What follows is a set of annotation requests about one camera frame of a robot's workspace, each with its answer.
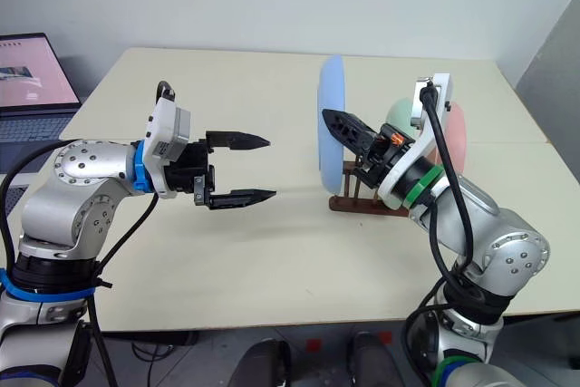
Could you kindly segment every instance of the orange light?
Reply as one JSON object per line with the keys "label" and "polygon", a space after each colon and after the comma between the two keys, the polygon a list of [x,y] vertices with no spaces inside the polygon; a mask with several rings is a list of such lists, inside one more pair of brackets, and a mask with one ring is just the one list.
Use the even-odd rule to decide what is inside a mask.
{"label": "orange light", "polygon": [[397,147],[400,147],[402,143],[405,142],[405,139],[402,137],[400,133],[393,133],[391,135],[391,143]]}

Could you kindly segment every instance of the blue strap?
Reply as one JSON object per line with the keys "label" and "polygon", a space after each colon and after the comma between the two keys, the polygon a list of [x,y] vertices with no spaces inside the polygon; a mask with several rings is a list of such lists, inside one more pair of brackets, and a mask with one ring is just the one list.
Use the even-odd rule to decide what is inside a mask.
{"label": "blue strap", "polygon": [[61,303],[62,301],[74,301],[75,299],[83,299],[87,296],[93,295],[95,290],[94,287],[90,287],[88,289],[62,294],[35,294],[33,292],[26,292],[25,290],[16,287],[15,284],[10,281],[4,268],[0,268],[0,283],[2,283],[10,295],[31,303]]}
{"label": "blue strap", "polygon": [[466,364],[469,363],[473,363],[473,362],[467,362],[467,361],[461,361],[461,362],[454,362],[451,364],[448,364],[447,367],[445,367],[445,369],[443,369],[443,373],[441,374],[441,381],[440,381],[440,386],[445,386],[447,385],[447,380],[449,379],[450,375],[453,373],[453,371],[455,369],[458,369],[461,366],[465,366]]}
{"label": "blue strap", "polygon": [[139,142],[137,146],[137,151],[135,152],[134,168],[135,168],[135,181],[133,181],[133,188],[135,190],[141,190],[145,193],[153,192],[151,188],[150,175],[143,164],[143,144],[144,140]]}

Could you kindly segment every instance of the laptop screen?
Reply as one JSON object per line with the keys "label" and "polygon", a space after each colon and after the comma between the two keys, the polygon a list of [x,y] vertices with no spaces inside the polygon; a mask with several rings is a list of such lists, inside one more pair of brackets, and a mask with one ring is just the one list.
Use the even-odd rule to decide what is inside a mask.
{"label": "laptop screen", "polygon": [[46,35],[0,38],[0,111],[78,102]]}

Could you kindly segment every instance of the shoe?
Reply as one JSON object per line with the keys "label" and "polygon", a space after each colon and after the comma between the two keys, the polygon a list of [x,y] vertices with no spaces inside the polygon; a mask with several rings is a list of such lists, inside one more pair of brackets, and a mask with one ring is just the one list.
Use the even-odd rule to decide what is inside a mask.
{"label": "shoe", "polygon": [[375,335],[357,334],[349,343],[347,360],[356,387],[404,387],[391,353]]}
{"label": "shoe", "polygon": [[227,387],[290,387],[290,347],[268,339],[246,351]]}

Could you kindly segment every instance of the gray wall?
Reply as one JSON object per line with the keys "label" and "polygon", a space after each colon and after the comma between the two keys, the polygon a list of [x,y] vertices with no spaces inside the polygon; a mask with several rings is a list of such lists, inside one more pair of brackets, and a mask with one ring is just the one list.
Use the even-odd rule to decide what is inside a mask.
{"label": "gray wall", "polygon": [[512,84],[570,0],[0,0],[81,93],[129,46],[493,59]]}
{"label": "gray wall", "polygon": [[580,180],[580,0],[566,8],[517,93]]}

